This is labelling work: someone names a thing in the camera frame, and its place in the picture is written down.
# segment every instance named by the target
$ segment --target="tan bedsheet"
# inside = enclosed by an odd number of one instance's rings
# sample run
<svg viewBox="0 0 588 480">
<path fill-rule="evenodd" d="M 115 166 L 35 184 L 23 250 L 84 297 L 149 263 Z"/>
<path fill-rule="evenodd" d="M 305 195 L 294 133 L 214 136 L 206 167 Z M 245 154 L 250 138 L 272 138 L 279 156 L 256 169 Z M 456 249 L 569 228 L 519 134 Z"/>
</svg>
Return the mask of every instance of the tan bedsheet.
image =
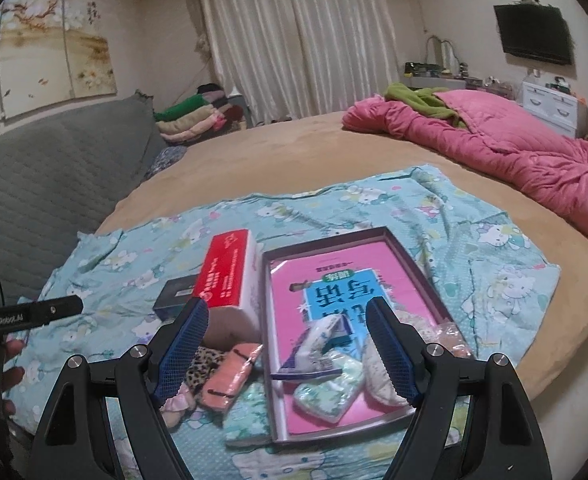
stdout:
<svg viewBox="0 0 588 480">
<path fill-rule="evenodd" d="M 98 232 L 131 228 L 251 192 L 302 192 L 432 164 L 456 186 L 506 210 L 547 259 L 562 268 L 541 329 L 518 366 L 529 396 L 536 397 L 588 336 L 588 240 L 506 184 L 410 142 L 343 131 L 341 117 L 337 112 L 273 124 L 197 144 L 122 200 Z"/>
</svg>

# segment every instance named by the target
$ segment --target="human hand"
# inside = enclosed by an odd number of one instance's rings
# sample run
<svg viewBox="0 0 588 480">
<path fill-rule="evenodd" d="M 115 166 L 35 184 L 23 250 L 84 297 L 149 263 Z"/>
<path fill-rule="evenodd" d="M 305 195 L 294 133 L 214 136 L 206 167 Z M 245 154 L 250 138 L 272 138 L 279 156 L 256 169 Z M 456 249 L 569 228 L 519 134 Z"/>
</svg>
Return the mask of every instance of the human hand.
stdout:
<svg viewBox="0 0 588 480">
<path fill-rule="evenodd" d="M 10 359 L 14 359 L 18 354 L 25 348 L 25 342 L 20 339 L 12 339 L 5 343 L 5 362 L 7 363 Z M 18 383 L 23 380 L 25 374 L 25 368 L 22 366 L 15 366 L 10 368 L 7 372 L 3 373 L 3 379 L 1 381 L 1 389 L 6 392 L 11 388 L 15 387 Z M 5 415 L 16 414 L 16 406 L 11 400 L 3 401 L 3 409 Z"/>
</svg>

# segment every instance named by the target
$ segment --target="dark box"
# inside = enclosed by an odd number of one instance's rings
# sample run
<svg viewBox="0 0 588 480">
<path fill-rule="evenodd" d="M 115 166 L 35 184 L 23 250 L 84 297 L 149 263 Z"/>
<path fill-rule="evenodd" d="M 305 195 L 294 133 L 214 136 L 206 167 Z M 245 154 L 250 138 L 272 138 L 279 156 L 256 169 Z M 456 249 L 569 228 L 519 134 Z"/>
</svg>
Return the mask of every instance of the dark box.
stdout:
<svg viewBox="0 0 588 480">
<path fill-rule="evenodd" d="M 169 280 L 165 283 L 153 307 L 158 319 L 167 321 L 178 317 L 189 298 L 191 298 L 191 293 L 198 277 L 198 274 L 193 274 Z"/>
</svg>

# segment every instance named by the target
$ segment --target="wall-mounted tv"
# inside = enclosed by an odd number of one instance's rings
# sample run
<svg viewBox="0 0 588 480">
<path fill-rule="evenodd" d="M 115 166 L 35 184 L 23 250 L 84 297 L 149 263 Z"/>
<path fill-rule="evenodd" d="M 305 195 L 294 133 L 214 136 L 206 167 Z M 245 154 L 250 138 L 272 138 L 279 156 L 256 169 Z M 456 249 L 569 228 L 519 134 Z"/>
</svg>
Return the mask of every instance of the wall-mounted tv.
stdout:
<svg viewBox="0 0 588 480">
<path fill-rule="evenodd" d="M 539 4 L 494 6 L 502 49 L 527 59 L 573 64 L 569 27 L 560 9 Z"/>
</svg>

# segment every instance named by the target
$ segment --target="white drawer cabinet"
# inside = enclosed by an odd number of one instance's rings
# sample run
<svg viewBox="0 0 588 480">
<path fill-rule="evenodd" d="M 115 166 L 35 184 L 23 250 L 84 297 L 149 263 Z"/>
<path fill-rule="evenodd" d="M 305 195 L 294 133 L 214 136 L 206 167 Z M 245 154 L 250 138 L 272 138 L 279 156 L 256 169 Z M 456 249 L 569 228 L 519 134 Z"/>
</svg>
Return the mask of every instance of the white drawer cabinet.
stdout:
<svg viewBox="0 0 588 480">
<path fill-rule="evenodd" d="M 561 135 L 588 134 L 587 107 L 574 96 L 523 82 L 523 108 Z"/>
</svg>

